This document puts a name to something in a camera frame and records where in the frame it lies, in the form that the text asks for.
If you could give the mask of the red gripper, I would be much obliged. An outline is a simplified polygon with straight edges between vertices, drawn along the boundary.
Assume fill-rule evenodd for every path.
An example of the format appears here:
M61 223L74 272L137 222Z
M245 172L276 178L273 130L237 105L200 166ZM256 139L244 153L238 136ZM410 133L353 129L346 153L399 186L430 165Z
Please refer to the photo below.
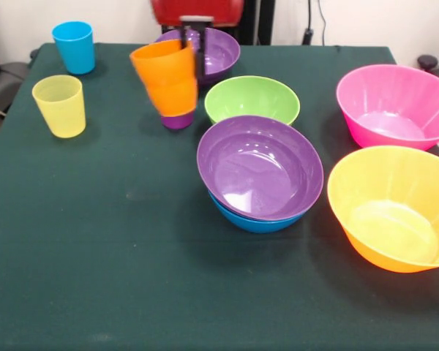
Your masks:
M182 16L203 16L212 18L215 26L235 26L241 19L244 8L242 0L152 0L151 6L158 24L180 26L181 48L187 47L189 24L181 22ZM196 77L205 75L206 29L208 22L198 25L198 50L196 53Z

